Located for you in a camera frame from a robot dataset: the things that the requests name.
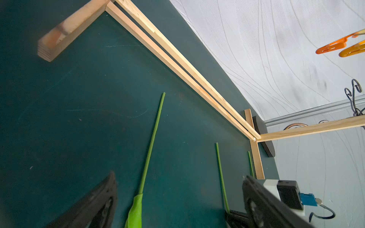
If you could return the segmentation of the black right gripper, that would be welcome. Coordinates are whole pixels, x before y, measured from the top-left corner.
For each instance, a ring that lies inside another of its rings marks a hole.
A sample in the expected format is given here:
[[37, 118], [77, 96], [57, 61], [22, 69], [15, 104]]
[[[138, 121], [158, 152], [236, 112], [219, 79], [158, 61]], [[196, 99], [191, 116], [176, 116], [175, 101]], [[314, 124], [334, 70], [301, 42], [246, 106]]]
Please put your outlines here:
[[225, 213], [225, 220], [230, 228], [249, 228], [248, 214], [239, 211]]

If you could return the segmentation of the orange artificial tulip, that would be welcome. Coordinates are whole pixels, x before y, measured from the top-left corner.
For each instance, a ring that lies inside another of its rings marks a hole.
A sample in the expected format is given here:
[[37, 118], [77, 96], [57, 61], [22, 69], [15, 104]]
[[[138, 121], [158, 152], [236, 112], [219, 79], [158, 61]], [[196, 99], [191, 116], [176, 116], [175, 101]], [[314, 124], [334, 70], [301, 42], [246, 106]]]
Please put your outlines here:
[[149, 144], [149, 148], [148, 148], [148, 152], [147, 152], [147, 156], [146, 156], [146, 160], [145, 160], [144, 170], [143, 170], [141, 182], [140, 182], [140, 188], [139, 188], [138, 194], [133, 198], [133, 204], [131, 206], [131, 209], [128, 212], [127, 220], [125, 222], [125, 228], [141, 228], [142, 227], [142, 201], [143, 201], [144, 185], [145, 185], [148, 167], [149, 167], [149, 163], [150, 163], [150, 159], [151, 159], [151, 155], [152, 155], [152, 150], [154, 147], [154, 142], [155, 142], [155, 138], [156, 138], [156, 134], [157, 134], [160, 118], [161, 118], [165, 95], [166, 95], [166, 93], [163, 92], [161, 100], [160, 100], [157, 116], [156, 116], [155, 126], [154, 126], [154, 129], [152, 132], [152, 136], [151, 136], [151, 140], [150, 140], [150, 144]]

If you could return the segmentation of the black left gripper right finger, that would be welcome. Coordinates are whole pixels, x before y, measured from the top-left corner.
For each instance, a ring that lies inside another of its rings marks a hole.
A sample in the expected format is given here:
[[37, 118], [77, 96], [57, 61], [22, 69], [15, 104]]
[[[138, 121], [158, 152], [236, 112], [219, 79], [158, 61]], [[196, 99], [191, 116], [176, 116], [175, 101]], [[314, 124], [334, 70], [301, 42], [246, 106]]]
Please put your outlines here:
[[256, 179], [246, 176], [242, 184], [249, 228], [311, 228]]

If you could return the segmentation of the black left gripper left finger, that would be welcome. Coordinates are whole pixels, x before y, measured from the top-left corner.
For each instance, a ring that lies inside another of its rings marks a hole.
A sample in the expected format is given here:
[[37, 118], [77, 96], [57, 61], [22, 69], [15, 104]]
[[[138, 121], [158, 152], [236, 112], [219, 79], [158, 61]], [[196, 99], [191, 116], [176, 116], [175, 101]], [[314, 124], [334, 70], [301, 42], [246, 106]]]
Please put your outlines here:
[[110, 228], [117, 206], [117, 183], [113, 171], [47, 228]]

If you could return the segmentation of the blue artificial tulip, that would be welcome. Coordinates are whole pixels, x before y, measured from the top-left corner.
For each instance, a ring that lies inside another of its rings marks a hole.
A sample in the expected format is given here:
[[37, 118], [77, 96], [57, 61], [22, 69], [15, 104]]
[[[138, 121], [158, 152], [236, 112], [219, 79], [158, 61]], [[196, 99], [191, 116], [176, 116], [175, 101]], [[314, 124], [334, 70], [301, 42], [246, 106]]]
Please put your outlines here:
[[221, 158], [220, 158], [219, 144], [217, 142], [215, 143], [215, 148], [216, 148], [217, 160], [218, 160], [218, 167], [219, 167], [219, 172], [220, 172], [220, 180], [221, 180], [221, 187], [222, 187], [222, 194], [223, 194], [223, 199], [224, 199], [224, 205], [225, 205], [226, 212], [228, 214], [230, 214], [231, 213], [231, 210], [230, 210], [230, 207], [229, 207], [228, 198], [227, 198], [227, 194], [226, 194], [225, 183], [224, 183], [224, 176], [223, 176], [222, 166], [221, 166]]

